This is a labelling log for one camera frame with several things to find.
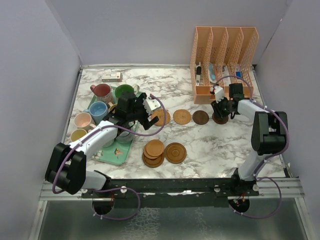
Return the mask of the white printed packet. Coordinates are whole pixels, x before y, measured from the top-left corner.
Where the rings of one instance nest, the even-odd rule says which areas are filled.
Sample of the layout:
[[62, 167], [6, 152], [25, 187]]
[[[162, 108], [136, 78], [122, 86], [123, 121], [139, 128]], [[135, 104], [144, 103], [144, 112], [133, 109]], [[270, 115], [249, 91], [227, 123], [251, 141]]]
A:
[[230, 83], [231, 83], [231, 78], [230, 77], [227, 77], [229, 76], [230, 73], [229, 73], [229, 70], [228, 70], [228, 67], [226, 65], [224, 65], [222, 67], [222, 77], [224, 77], [224, 79], [222, 80], [223, 84], [225, 86], [228, 86]]

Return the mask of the dark walnut coaster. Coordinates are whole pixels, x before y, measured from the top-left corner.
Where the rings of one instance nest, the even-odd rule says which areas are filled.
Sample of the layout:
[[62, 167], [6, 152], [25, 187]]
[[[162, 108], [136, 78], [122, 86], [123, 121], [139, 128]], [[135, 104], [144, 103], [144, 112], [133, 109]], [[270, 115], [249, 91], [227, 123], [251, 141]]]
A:
[[229, 121], [229, 117], [223, 117], [223, 118], [218, 118], [216, 117], [214, 114], [212, 115], [212, 119], [215, 123], [219, 124], [219, 125], [224, 125]]
[[203, 110], [197, 110], [193, 113], [192, 119], [198, 125], [205, 125], [209, 121], [209, 115]]

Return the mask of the white blue packet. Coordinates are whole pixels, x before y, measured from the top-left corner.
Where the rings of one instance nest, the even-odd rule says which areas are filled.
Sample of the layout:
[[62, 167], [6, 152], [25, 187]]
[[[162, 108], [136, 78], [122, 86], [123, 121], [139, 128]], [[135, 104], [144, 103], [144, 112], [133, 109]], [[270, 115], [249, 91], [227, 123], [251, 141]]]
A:
[[215, 83], [217, 80], [215, 70], [214, 70], [214, 65], [211, 62], [208, 65], [208, 77], [211, 83]]

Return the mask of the blue mug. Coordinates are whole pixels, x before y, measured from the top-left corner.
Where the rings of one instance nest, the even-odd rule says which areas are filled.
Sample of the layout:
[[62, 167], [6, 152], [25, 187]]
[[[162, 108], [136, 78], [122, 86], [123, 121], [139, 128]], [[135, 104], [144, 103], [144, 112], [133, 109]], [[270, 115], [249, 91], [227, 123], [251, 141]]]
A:
[[109, 108], [105, 102], [96, 101], [92, 103], [88, 109], [85, 109], [84, 112], [89, 113], [94, 122], [98, 125], [109, 113]]

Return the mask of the green serving tray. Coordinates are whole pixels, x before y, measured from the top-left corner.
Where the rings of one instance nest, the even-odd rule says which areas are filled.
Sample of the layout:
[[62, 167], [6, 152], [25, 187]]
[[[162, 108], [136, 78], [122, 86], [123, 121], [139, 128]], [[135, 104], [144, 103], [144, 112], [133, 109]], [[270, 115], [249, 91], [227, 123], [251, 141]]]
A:
[[[111, 87], [112, 101], [114, 104], [117, 104], [118, 99], [115, 97], [115, 89], [117, 87]], [[132, 142], [129, 143], [119, 143], [116, 139], [113, 141], [106, 143], [101, 149], [99, 149], [92, 157], [92, 160], [113, 164], [113, 165], [121, 165], [123, 164], [128, 155], [132, 145]]]

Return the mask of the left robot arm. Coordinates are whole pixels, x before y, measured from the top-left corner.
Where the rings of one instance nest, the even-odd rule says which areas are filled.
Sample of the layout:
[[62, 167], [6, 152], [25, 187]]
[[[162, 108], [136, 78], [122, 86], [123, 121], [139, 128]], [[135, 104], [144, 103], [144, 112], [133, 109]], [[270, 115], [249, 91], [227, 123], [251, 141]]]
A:
[[142, 92], [136, 96], [123, 92], [114, 110], [104, 116], [93, 130], [70, 144], [60, 142], [53, 148], [45, 172], [45, 180], [52, 183], [52, 192], [74, 195], [86, 189], [101, 198], [106, 197], [111, 190], [110, 177], [96, 170], [88, 171], [87, 160], [121, 133], [133, 133], [131, 123], [139, 122], [145, 130], [150, 129], [159, 119], [149, 117], [164, 108], [163, 103], [152, 94]]

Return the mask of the red floral mug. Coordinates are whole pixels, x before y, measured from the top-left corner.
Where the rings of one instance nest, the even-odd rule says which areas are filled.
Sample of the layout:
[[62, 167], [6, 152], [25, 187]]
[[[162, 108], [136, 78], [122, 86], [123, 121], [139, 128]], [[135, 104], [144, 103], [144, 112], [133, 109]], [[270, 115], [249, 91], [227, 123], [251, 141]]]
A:
[[98, 85], [91, 85], [90, 90], [95, 95], [97, 101], [106, 104], [113, 101], [112, 90], [108, 84], [101, 83]]

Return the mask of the black grey marker pen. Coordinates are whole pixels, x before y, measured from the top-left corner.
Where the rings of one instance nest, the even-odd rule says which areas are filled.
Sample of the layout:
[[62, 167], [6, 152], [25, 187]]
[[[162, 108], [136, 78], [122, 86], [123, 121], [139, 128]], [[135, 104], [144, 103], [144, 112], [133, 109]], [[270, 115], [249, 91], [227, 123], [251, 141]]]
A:
[[200, 65], [197, 65], [195, 71], [196, 71], [195, 83], [196, 83], [197, 86], [199, 86], [200, 82], [201, 82], [202, 67]]

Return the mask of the yellow mug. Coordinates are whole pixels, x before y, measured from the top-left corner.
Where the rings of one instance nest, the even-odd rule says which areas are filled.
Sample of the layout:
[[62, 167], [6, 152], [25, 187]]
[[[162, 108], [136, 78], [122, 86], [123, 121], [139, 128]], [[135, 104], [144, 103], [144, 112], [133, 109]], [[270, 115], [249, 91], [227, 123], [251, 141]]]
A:
[[70, 135], [70, 141], [75, 142], [80, 138], [84, 137], [88, 132], [85, 129], [78, 128], [74, 130]]

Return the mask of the green floral mug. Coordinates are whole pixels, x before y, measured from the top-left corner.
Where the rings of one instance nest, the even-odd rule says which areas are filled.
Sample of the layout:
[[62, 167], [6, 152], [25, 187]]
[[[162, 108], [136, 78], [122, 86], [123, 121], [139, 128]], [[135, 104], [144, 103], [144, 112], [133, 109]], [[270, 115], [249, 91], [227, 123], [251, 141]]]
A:
[[122, 93], [124, 92], [128, 92], [128, 93], [134, 93], [135, 95], [139, 92], [140, 90], [140, 86], [137, 84], [133, 84], [133, 85], [129, 85], [129, 84], [122, 84], [120, 86], [118, 86], [115, 90], [114, 90], [114, 95], [116, 97], [116, 99], [118, 100], [119, 97], [122, 95]]

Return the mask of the light brown wooden coaster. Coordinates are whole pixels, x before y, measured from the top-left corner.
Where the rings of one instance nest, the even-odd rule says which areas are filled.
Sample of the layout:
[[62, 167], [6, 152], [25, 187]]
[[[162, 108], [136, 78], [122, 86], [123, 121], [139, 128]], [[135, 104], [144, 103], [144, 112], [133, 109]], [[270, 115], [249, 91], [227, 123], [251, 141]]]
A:
[[151, 156], [160, 156], [164, 152], [164, 144], [158, 139], [153, 139], [149, 141], [146, 145], [146, 151]]

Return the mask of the pink mug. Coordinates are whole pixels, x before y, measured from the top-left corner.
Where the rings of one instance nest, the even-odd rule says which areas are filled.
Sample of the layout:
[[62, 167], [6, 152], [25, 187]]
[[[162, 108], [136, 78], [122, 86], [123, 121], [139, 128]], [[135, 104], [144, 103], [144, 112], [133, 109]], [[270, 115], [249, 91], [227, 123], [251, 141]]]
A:
[[92, 116], [87, 112], [81, 112], [77, 114], [74, 118], [74, 125], [78, 129], [83, 129], [87, 132], [93, 130], [96, 127]]

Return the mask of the woven rattan coaster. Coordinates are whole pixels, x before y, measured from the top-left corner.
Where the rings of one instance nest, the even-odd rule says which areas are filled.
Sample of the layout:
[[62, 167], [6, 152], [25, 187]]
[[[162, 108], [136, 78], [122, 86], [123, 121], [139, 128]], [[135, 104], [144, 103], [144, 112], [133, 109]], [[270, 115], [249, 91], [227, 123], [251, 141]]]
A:
[[156, 126], [161, 127], [164, 124], [165, 120], [165, 125], [167, 125], [170, 120], [171, 120], [171, 115], [170, 113], [166, 110], [164, 113], [163, 109], [158, 109], [153, 114], [151, 115], [151, 120], [153, 120], [155, 117], [158, 117], [158, 121], [155, 123]]
[[179, 125], [186, 125], [191, 121], [191, 114], [186, 109], [178, 109], [173, 113], [174, 121]]

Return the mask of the brown ringed wooden coaster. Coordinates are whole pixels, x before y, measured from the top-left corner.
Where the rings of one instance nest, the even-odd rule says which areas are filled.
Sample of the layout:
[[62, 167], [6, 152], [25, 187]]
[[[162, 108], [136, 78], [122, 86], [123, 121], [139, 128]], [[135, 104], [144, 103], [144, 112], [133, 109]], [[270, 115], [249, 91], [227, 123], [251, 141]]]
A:
[[142, 154], [143, 163], [149, 168], [159, 167], [163, 163], [164, 158], [165, 158], [164, 153], [162, 153], [161, 155], [159, 155], [157, 158], [154, 158], [154, 159], [148, 158], [144, 153]]

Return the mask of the grey mug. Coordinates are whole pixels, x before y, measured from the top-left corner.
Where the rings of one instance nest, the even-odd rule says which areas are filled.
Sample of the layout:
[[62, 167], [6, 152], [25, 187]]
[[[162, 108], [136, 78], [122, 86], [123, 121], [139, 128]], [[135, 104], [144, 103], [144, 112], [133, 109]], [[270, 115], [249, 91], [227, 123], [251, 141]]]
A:
[[121, 134], [118, 135], [118, 137], [116, 138], [116, 141], [121, 144], [127, 144], [133, 140], [134, 136], [135, 135], [131, 132], [123, 131]]

